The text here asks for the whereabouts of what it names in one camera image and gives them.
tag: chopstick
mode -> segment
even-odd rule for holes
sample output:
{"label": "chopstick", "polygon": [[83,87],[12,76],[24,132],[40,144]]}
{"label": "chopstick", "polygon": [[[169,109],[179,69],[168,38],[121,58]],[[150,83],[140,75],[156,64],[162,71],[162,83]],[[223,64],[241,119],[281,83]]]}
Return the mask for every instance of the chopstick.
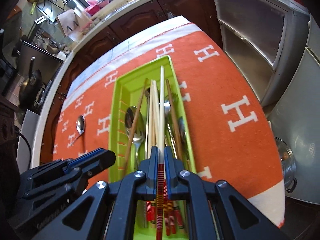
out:
{"label": "chopstick", "polygon": [[162,240],[163,229],[163,187],[164,187],[164,67],[160,67],[160,110],[157,104],[157,88],[156,82],[153,83],[153,90],[155,95],[154,107],[155,107],[155,125],[156,128],[156,140],[158,145],[158,180],[157,180],[157,230],[156,240]]}
{"label": "chopstick", "polygon": [[[148,122],[148,159],[151,157],[151,147],[156,145],[155,128],[154,128],[154,111],[153,111],[153,81],[150,82],[150,98],[149,98],[149,122]],[[150,227],[156,227],[156,202],[154,200],[147,201],[147,221],[150,221]]]}
{"label": "chopstick", "polygon": [[[177,157],[180,160],[183,160],[182,158],[182,145],[181,145],[181,138],[180,138],[180,133],[179,133],[179,125],[178,125],[178,119],[177,119],[177,115],[176,115],[176,111],[174,108],[174,104],[173,104],[173,98],[172,98],[172,93],[171,93],[171,87],[170,87],[170,83],[169,83],[169,79],[166,79],[166,85],[167,85],[167,91],[168,91],[168,96],[169,96],[169,100],[170,100],[170,107],[171,107],[171,119],[173,122],[173,132],[175,135],[175,141],[176,141],[176,152],[177,152]],[[177,220],[177,224],[179,229],[182,232],[185,232],[185,227],[183,224],[183,219],[181,216],[181,212],[180,212],[180,208],[179,205],[176,201],[173,201],[173,208],[174,208],[174,214]]]}
{"label": "chopstick", "polygon": [[176,141],[176,145],[177,145],[177,148],[176,148],[177,156],[178,156],[178,159],[183,160],[181,138],[180,138],[180,133],[179,133],[179,125],[178,125],[176,111],[174,109],[171,87],[170,87],[169,79],[166,79],[165,81],[167,83],[168,96],[169,96],[169,100],[170,100],[170,107],[171,107],[170,111],[171,111],[171,118],[172,118],[172,123],[173,123],[173,132],[175,135],[175,141]]}
{"label": "chopstick", "polygon": [[128,140],[127,147],[126,147],[125,152],[124,152],[124,166],[123,166],[122,177],[125,176],[125,173],[126,173],[126,170],[127,170],[127,167],[128,167],[128,160],[129,160],[129,156],[130,156],[130,152],[131,152],[131,144],[132,144],[132,141],[133,141],[134,133],[136,131],[138,118],[139,118],[139,114],[140,114],[140,108],[141,108],[142,99],[143,99],[144,90],[145,90],[145,87],[146,87],[146,84],[147,84],[147,80],[148,79],[145,79],[145,81],[144,81],[143,88],[142,88],[142,91],[141,91],[141,95],[140,95],[140,98],[138,100],[137,110],[134,113],[134,118],[133,118],[131,130],[130,130],[130,134],[129,134],[129,140]]}

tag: spoon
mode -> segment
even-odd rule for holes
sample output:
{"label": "spoon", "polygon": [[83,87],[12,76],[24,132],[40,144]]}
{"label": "spoon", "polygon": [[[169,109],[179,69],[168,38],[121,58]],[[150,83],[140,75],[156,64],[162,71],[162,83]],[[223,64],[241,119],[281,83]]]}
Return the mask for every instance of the spoon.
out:
{"label": "spoon", "polygon": [[[172,97],[173,97],[173,101],[176,101],[177,95],[173,93]],[[177,151],[176,151],[176,142],[173,137],[171,125],[169,124],[170,109],[171,109],[171,106],[170,106],[169,96],[166,96],[164,99],[164,117],[165,117],[165,120],[167,123],[167,128],[168,128],[169,137],[170,137],[170,141],[171,141],[172,148],[173,148],[174,157],[177,159],[178,157],[177,157]]]}
{"label": "spoon", "polygon": [[81,114],[79,115],[77,122],[76,122],[76,127],[79,135],[76,137],[76,139],[72,142],[72,144],[75,143],[75,141],[84,133],[84,128],[85,128],[85,119],[84,116]]}
{"label": "spoon", "polygon": [[184,121],[183,121],[183,117],[180,116],[178,119],[178,126],[179,126],[179,133],[180,133],[180,139],[181,139],[181,143],[182,143],[182,147],[183,150],[187,153],[187,163],[188,163],[188,167],[189,169],[191,168],[191,164],[190,164],[190,157],[189,157],[189,152],[188,152],[188,146],[187,146],[187,133],[184,127]]}
{"label": "spoon", "polygon": [[[135,114],[136,110],[137,110],[137,108],[135,106],[130,106],[127,109],[127,112],[125,113],[124,124],[125,124],[125,128],[126,128],[127,136],[129,136],[129,134],[130,134],[130,129],[132,127],[133,118],[134,118],[134,114]],[[137,127],[134,132],[133,141],[132,141],[132,143],[136,147],[135,169],[138,169],[138,167],[139,167],[138,152],[139,152],[140,145],[143,143],[144,139],[145,139],[144,123],[143,123],[142,114],[139,113]]]}

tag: dark wooden cabinet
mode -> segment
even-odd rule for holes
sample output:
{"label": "dark wooden cabinet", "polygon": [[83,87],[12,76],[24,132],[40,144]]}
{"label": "dark wooden cabinet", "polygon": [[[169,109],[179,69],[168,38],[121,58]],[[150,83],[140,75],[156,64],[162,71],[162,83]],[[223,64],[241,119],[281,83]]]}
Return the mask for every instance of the dark wooden cabinet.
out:
{"label": "dark wooden cabinet", "polygon": [[78,52],[75,58],[72,60],[69,65],[66,73],[64,74],[60,85],[58,87],[57,93],[66,97],[69,87],[73,80],[84,71],[92,62],[88,61],[88,59],[83,58],[81,54]]}
{"label": "dark wooden cabinet", "polygon": [[63,101],[64,101],[64,97],[56,93],[49,111],[47,122],[44,127],[42,146],[41,146],[41,152],[40,152],[41,164],[52,161],[54,138],[56,136],[57,124],[58,124]]}
{"label": "dark wooden cabinet", "polygon": [[163,22],[167,17],[164,15],[156,0],[148,2],[110,24],[110,28],[116,33],[121,41],[153,26]]}
{"label": "dark wooden cabinet", "polygon": [[175,16],[182,15],[195,23],[217,45],[222,48],[220,24],[214,0],[158,0],[164,13]]}
{"label": "dark wooden cabinet", "polygon": [[86,58],[91,64],[103,54],[111,50],[114,46],[118,45],[120,42],[121,41],[117,35],[109,27],[105,27],[87,44],[85,44],[77,54],[80,54],[82,57]]}

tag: orange tablecloth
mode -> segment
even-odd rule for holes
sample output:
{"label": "orange tablecloth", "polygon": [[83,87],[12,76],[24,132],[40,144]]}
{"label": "orange tablecloth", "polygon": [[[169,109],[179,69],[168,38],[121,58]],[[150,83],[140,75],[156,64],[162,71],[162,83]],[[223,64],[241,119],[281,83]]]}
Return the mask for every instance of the orange tablecloth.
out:
{"label": "orange tablecloth", "polygon": [[[181,84],[198,174],[213,182],[227,180],[280,226],[284,220],[281,164],[257,98],[236,66],[204,32],[185,19],[180,26],[172,20],[151,27],[153,36],[147,40],[151,28],[124,41],[74,81],[60,114],[54,159],[77,158],[98,147],[108,148],[114,81],[169,54]],[[78,135],[80,114],[86,118],[85,132],[71,146]],[[90,185],[98,180],[108,181],[108,171],[91,179]]]}

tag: shelf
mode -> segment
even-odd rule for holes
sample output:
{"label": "shelf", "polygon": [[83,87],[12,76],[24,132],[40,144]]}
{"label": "shelf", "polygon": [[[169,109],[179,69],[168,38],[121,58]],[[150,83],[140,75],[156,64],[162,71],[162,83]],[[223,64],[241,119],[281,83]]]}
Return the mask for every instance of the shelf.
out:
{"label": "shelf", "polygon": [[261,102],[274,74],[267,61],[224,25],[221,26],[224,52],[237,66]]}
{"label": "shelf", "polygon": [[218,20],[237,33],[276,69],[286,11],[266,0],[215,0]]}

